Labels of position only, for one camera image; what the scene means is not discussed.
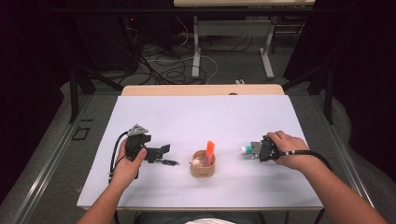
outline gray floor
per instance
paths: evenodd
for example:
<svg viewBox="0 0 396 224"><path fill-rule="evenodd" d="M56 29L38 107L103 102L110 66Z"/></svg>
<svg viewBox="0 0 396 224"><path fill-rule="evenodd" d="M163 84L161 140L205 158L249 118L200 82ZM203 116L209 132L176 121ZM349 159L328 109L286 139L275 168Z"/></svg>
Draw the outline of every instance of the gray floor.
<svg viewBox="0 0 396 224"><path fill-rule="evenodd" d="M243 36L215 38L211 40L209 49L230 49L243 39ZM205 83L213 76L209 84L234 84L235 80L240 78L247 84L283 84L286 80L282 74L297 39L297 35L282 35L276 39L276 51L270 54L270 61L276 75L273 80L268 80L263 71L258 52L258 47L261 45L260 39L253 38L251 46L243 51L216 52L205 49L203 55L208 58L203 58L201 63L206 73ZM210 46L209 41L203 41L202 45L203 48ZM239 48L243 49L246 46L248 46L248 39ZM149 55L149 50L153 48L147 49L146 55ZM175 46L175 50L189 51L180 48L179 45ZM151 56L147 59L154 60L158 57L161 60L175 59L165 55ZM186 60L185 63L191 64L191 60ZM153 68L159 72L180 66L180 64L173 64L171 67L164 67L152 64ZM185 74L189 79L189 70ZM106 75L115 80L118 78L116 73ZM146 78L146 75L135 75L125 78L121 84L137 84ZM94 84L97 88L95 95L80 95L82 110L78 120L71 125L68 124L71 114L69 89L68 85L63 87L64 103L23 174L1 204L0 223L73 223L82 216L84 211L76 207L78 189L85 182L111 115L112 106L120 94L101 82L94 81ZM154 84L154 81L151 80L148 84ZM389 223L394 223L396 216L392 208L396 207L395 183L348 147L350 123L343 106L334 100L332 111L335 124L328 125L320 111L322 94L318 97L310 97L306 92L307 84L302 83L292 88L287 91L287 95L292 100L308 144L330 161L335 173L345 182L352 182L353 185L354 181L361 181L364 188L358 188L358 190L366 190L378 211ZM349 175L346 172L349 168L339 160L340 148L350 156L352 163L355 164L356 173L359 175ZM284 211L263 213L267 223L284 222ZM316 215L315 212L291 212L290 223L311 223L314 222ZM134 216L135 212L121 211L121 223L133 223ZM331 222L325 215L320 223Z"/></svg>

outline desk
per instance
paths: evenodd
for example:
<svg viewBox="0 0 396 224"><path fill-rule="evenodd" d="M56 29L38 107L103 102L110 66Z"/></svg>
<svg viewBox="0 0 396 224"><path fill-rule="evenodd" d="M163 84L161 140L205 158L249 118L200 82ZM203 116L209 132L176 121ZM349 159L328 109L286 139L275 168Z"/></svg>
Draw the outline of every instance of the desk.
<svg viewBox="0 0 396 224"><path fill-rule="evenodd" d="M151 135L148 147L170 144L170 151L163 157L178 161L180 165L144 161L139 178L122 195L119 209L263 211L322 208L318 196L301 173L273 161L260 163L240 154L240 147L260 141L269 131L284 130L304 139L290 99L277 85L126 87L107 124L78 206L90 207L106 188L115 141L136 123L148 129L147 134ZM196 150L205 148L208 140L216 144L215 173L208 178L195 178L190 172L191 156Z"/></svg>
<svg viewBox="0 0 396 224"><path fill-rule="evenodd" d="M276 7L314 5L315 0L175 0L175 7ZM267 78L274 78L268 52L276 26L276 17L270 21L198 21L194 16L194 58L191 75L199 76L201 49L200 35L255 35L265 36L264 48L260 49L262 64Z"/></svg>

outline person's right hand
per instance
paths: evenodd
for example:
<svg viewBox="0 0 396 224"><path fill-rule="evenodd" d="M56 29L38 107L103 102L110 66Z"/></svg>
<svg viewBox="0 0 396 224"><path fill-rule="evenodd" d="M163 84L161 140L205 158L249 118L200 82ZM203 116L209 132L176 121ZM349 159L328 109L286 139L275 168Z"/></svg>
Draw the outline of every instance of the person's right hand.
<svg viewBox="0 0 396 224"><path fill-rule="evenodd" d="M279 151L287 152L293 150L309 150L303 139L290 136L282 131L268 133L267 136L273 140ZM279 159L275 160L275 162L277 164L287 166L290 169L300 170L307 161L312 159L314 159L314 157L306 155L290 155L281 156Z"/></svg>
<svg viewBox="0 0 396 224"><path fill-rule="evenodd" d="M117 157L117 161L120 162L117 164L117 167L114 170L113 178L110 182L111 185L118 186L122 189L128 188L128 186L132 183L137 175L137 172L139 171L142 161L147 155L146 149L142 148L134 161L129 161L125 158L126 141L127 139L125 138L120 145L119 155Z"/></svg>

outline white table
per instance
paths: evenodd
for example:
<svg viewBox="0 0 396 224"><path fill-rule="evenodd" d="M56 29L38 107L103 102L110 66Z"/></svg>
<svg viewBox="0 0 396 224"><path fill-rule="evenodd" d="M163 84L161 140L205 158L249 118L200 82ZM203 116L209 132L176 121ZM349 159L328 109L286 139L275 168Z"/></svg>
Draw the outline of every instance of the white table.
<svg viewBox="0 0 396 224"><path fill-rule="evenodd" d="M175 7L279 7L310 6L315 0L174 0ZM260 49L262 63L267 78L274 78L268 58L269 48L274 35L276 17L270 21L199 21L194 17L194 58L191 75L199 76L201 49L200 35L255 35L265 36L264 48Z"/></svg>
<svg viewBox="0 0 396 224"><path fill-rule="evenodd" d="M139 95L131 88L120 96L97 150L92 169L78 199L88 208L107 186L112 150L119 135L139 125L147 128L148 147L170 144L165 159L177 166L142 163L139 178L125 190L119 209L140 211L263 211L319 210L322 203L303 175L273 161L260 163L240 154L240 147L260 141L269 131L283 130L304 139L290 99L279 86L268 85L271 95L258 91L266 85L161 86ZM191 89L196 95L176 96ZM253 95L246 95L251 89ZM239 95L221 95L237 92ZM191 175L192 154L212 140L217 158L208 178Z"/></svg>

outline black cable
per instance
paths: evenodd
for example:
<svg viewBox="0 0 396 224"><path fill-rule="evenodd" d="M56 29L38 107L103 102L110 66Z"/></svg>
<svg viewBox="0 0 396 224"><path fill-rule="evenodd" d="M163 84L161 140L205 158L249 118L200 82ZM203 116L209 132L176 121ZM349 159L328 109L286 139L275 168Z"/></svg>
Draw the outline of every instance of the black cable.
<svg viewBox="0 0 396 224"><path fill-rule="evenodd" d="M309 155L309 156L314 156L318 159L320 159L326 166L329 168L329 170L332 171L332 166L330 163L324 158L322 155L318 154L317 152L311 151L311 150L293 150L293 151L287 151L287 152L282 152L279 151L279 156L289 156L289 155Z"/></svg>
<svg viewBox="0 0 396 224"><path fill-rule="evenodd" d="M116 145L114 146L113 155L111 156L111 162L110 162L110 172L108 173L108 183L110 183L111 178L113 177L114 169L116 168L116 167L113 167L113 164L114 164L114 159L116 158L116 151L117 151L118 146L119 146L119 141L120 141L121 138L122 138L125 134L127 134L127 133L128 133L128 132L122 133L122 134L120 135L120 137L117 139Z"/></svg>

